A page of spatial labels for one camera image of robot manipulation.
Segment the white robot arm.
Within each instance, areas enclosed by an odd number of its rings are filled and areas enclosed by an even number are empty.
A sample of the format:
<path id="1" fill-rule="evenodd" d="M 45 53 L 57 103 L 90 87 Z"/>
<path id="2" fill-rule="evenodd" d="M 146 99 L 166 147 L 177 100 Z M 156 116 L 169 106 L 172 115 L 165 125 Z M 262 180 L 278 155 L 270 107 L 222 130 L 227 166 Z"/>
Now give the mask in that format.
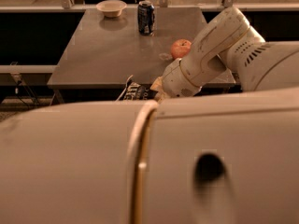
<path id="1" fill-rule="evenodd" d="M 299 224 L 296 42 L 226 8 L 159 94 L 5 120 L 0 224 Z"/>

